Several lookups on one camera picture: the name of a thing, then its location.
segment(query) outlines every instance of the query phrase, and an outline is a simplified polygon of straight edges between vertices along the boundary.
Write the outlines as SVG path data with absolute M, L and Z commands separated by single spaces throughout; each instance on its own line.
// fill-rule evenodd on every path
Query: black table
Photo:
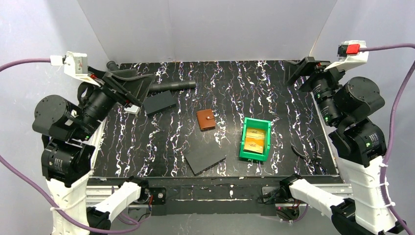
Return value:
M 122 64 L 139 74 L 155 73 L 156 82 L 196 80 L 192 90 L 175 91 L 177 107 L 147 118 L 116 106 L 105 124 L 95 162 L 95 177 L 194 177 L 185 156 L 195 152 L 226 159 L 197 177 L 284 176 L 313 174 L 291 150 L 312 156 L 313 138 L 327 174 L 337 174 L 311 94 L 283 84 L 282 61 L 225 61 Z M 214 111 L 216 129 L 201 132 L 198 110 Z M 272 122 L 266 162 L 238 157 L 244 117 Z

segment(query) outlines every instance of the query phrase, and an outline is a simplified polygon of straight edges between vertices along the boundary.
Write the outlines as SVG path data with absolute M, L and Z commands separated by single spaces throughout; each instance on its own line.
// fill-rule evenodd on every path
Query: green box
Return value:
M 244 151 L 245 135 L 246 135 L 246 129 L 248 127 L 265 130 L 264 152 L 262 154 Z M 258 160 L 258 161 L 266 161 L 268 159 L 270 147 L 271 147 L 271 122 L 246 117 L 244 120 L 244 131 L 242 133 L 242 142 L 241 142 L 241 150 L 239 151 L 239 157 Z

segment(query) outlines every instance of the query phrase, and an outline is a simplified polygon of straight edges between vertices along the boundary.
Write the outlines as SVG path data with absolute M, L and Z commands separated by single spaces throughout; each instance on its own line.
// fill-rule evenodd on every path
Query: black rectangular pad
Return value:
M 176 100 L 170 91 L 165 91 L 155 96 L 147 97 L 143 102 L 147 116 L 151 116 L 165 109 L 176 107 Z
M 225 155 L 215 141 L 192 146 L 184 157 L 195 175 L 225 159 Z

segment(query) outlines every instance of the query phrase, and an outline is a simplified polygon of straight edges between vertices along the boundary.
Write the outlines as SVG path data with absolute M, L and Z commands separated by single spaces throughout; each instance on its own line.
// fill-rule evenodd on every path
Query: gray wall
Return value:
M 297 59 L 336 0 L 78 0 L 119 63 Z
M 85 52 L 92 66 L 108 61 L 76 0 L 0 1 L 0 64 L 48 58 L 67 50 Z M 32 131 L 36 104 L 49 94 L 76 101 L 79 82 L 48 63 L 26 64 L 0 73 L 0 154 L 47 189 L 41 172 L 41 136 Z M 0 165 L 0 234 L 46 235 L 52 213 L 46 200 Z
M 337 45 L 345 40 L 365 40 L 368 47 L 396 43 L 415 43 L 415 2 L 412 0 L 339 0 L 327 20 L 311 53 L 316 59 L 336 61 Z M 389 116 L 400 84 L 415 59 L 413 49 L 395 49 L 369 53 L 366 65 L 346 73 L 343 83 L 355 76 L 375 81 L 385 106 L 370 119 L 389 135 Z M 393 152 L 388 167 L 390 195 L 403 219 L 415 230 L 412 196 L 415 183 L 415 78 L 409 81 L 399 102 Z

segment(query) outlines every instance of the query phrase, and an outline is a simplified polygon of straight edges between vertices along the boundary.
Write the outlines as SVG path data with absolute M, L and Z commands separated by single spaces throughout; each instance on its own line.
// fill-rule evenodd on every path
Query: cable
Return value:
M 304 212 L 297 219 L 295 219 L 295 220 L 289 220 L 289 221 L 283 220 L 283 222 L 286 222 L 286 223 L 291 223 L 291 221 L 293 223 L 298 222 L 298 221 L 300 221 L 301 219 L 304 218 L 304 216 L 307 213 L 307 211 L 308 211 L 308 204 L 306 204 Z M 261 216 L 261 215 L 258 215 L 258 216 L 261 217 L 261 218 L 265 218 L 265 219 L 270 219 L 270 220 L 275 220 L 275 221 L 281 221 L 280 219 L 273 219 L 273 218 L 269 218 L 269 217 Z
M 115 189 L 114 189 L 114 186 L 111 186 L 111 194 L 114 194 L 114 192 L 115 192 Z M 130 222 L 128 222 L 128 221 L 125 221 L 123 218 L 121 218 L 120 217 L 120 215 L 117 215 L 117 219 L 119 220 L 119 221 L 121 221 L 121 222 L 123 222 L 124 224 L 126 224 L 126 225 L 136 225 L 136 221 L 135 220 L 133 220 L 128 214 L 126 215 L 126 214 L 124 214 L 123 212 L 121 213 L 121 215 L 123 216 L 123 217 L 125 217 L 125 218 L 127 218 Z
M 270 202 L 275 196 L 277 196 L 278 195 L 278 191 L 277 192 L 275 192 L 270 198 L 268 198 L 268 200 L 266 200 L 266 201 L 264 201 L 264 198 L 263 197 L 261 197 L 261 196 L 259 196 L 258 198 L 257 198 L 257 201 L 258 201 L 258 199 L 261 199 L 261 201 L 262 202 L 259 202 L 258 201 L 258 203 L 261 203 L 261 204 L 267 204 L 268 202 Z
M 153 195 L 151 195 L 150 201 L 148 202 L 148 209 L 151 211 L 151 202 L 153 201 Z
M 8 69 L 10 67 L 13 67 L 15 65 L 21 65 L 21 64 L 27 64 L 27 63 L 50 63 L 50 59 L 49 58 L 34 58 L 34 59 L 24 59 L 24 60 L 16 60 L 7 64 L 4 64 L 2 66 L 0 66 L 0 72 Z
M 142 220 L 142 221 L 135 221 L 134 219 L 132 219 L 132 218 L 130 218 L 129 216 L 126 216 L 124 213 L 121 213 L 121 215 L 124 217 L 124 218 L 126 218 L 126 219 L 128 219 L 128 220 L 130 220 L 131 222 L 133 222 L 134 224 L 137 224 L 138 226 L 140 226 L 141 225 L 141 223 L 142 222 L 144 222 L 144 221 L 146 221 L 146 220 L 148 220 L 151 216 L 149 216 L 149 217 L 147 217 L 147 218 L 145 218 L 144 220 Z
M 288 219 L 288 220 L 291 220 L 291 216 L 289 216 L 287 213 L 285 213 L 283 210 L 279 210 L 279 209 L 277 209 L 277 212 L 281 212 L 281 213 L 283 213 L 284 215 L 285 215 L 285 218 L 286 219 Z
M 304 212 L 297 219 L 293 220 L 293 223 L 298 222 L 301 219 L 303 219 L 307 211 L 308 211 L 308 204 L 306 204 Z
M 151 197 L 151 195 L 150 195 L 150 193 L 148 193 L 147 199 L 145 201 L 143 201 L 143 202 L 137 202 L 137 203 L 138 204 L 144 204 L 144 203 L 148 202 L 148 199 L 150 199 L 150 197 Z
M 404 43 L 404 44 L 396 44 L 396 45 L 390 45 L 390 46 L 382 46 L 382 47 L 367 47 L 367 48 L 360 48 L 359 51 L 377 51 L 377 50 L 387 50 L 387 49 L 395 49 L 395 48 L 403 48 L 403 47 L 409 47 L 415 49 L 415 44 L 412 43 Z M 409 79 L 412 76 L 412 73 L 415 71 L 415 61 L 412 63 L 412 66 L 409 68 L 408 73 L 406 74 L 405 78 L 402 81 L 402 84 L 398 90 L 398 93 L 396 94 L 395 100 L 392 105 L 391 110 L 391 120 L 389 123 L 389 142 L 388 142 L 388 148 L 386 150 L 385 157 L 383 158 L 382 163 L 387 165 L 389 158 L 391 157 L 392 153 L 392 146 L 394 141 L 394 134 L 395 134 L 395 116 L 396 116 L 396 109 L 398 107 L 399 100 L 401 99 L 402 93 L 408 84 Z M 391 204 L 391 200 L 389 198 L 388 192 L 386 190 L 386 186 L 384 183 L 386 182 L 386 167 L 382 167 L 380 169 L 380 183 L 383 184 L 380 187 L 380 190 L 382 192 L 383 200 L 385 201 L 386 205 L 388 206 L 389 210 L 392 212 L 392 214 L 396 217 L 396 219 L 399 221 L 399 223 L 402 225 L 402 227 L 405 229 L 405 231 L 409 235 L 413 235 L 412 231 L 409 229 L 408 225 L 405 224 L 403 219 L 398 215 L 398 212 L 395 210 L 393 205 Z
M 298 204 L 294 208 L 298 208 L 300 206 L 301 201 L 299 200 Z
M 0 72 L 5 70 L 5 69 L 8 69 L 12 66 L 15 66 L 15 65 L 26 64 L 26 63 L 35 63 L 35 62 L 49 62 L 50 63 L 50 59 L 24 59 L 24 60 L 13 61 L 13 62 L 10 62 L 10 63 L 7 63 L 5 65 L 0 66 Z M 14 168 L 1 155 L 0 155 L 0 163 L 2 163 L 7 169 L 9 169 L 11 172 L 13 172 L 15 175 L 17 175 L 22 180 L 24 180 L 30 186 L 32 186 L 35 190 L 37 190 L 47 200 L 47 202 L 49 202 L 49 204 L 51 204 L 55 208 L 59 208 L 58 204 L 55 203 L 55 201 L 48 195 L 48 193 L 46 193 L 39 185 L 37 185 L 32 180 L 30 180 L 28 177 L 26 177 L 24 174 L 22 174 L 16 168 Z M 136 229 L 138 229 L 140 227 L 140 224 L 137 223 L 137 225 L 135 227 L 130 228 L 130 229 L 126 229 L 126 230 L 111 231 L 111 230 L 104 230 L 104 229 L 96 229 L 96 228 L 91 228 L 89 226 L 86 226 L 84 224 L 79 223 L 78 221 L 74 220 L 72 217 L 70 217 L 68 214 L 66 214 L 62 210 L 56 210 L 56 212 L 58 212 L 64 219 L 69 221 L 69 223 L 71 223 L 71 224 L 73 224 L 73 225 L 75 225 L 75 226 L 77 226 L 81 229 L 88 230 L 90 232 L 94 232 L 94 233 L 98 233 L 98 234 L 124 234 L 124 233 L 129 233 L 129 232 L 135 231 Z
M 138 219 L 138 221 L 137 221 L 137 222 L 140 222 L 140 220 L 143 218 L 143 216 L 145 216 L 145 215 L 149 215 L 149 214 L 151 214 L 151 213 L 145 213 L 145 214 L 141 215 L 140 219 Z
M 297 199 L 294 199 L 294 203 L 290 208 L 294 208 L 294 206 L 297 204 Z

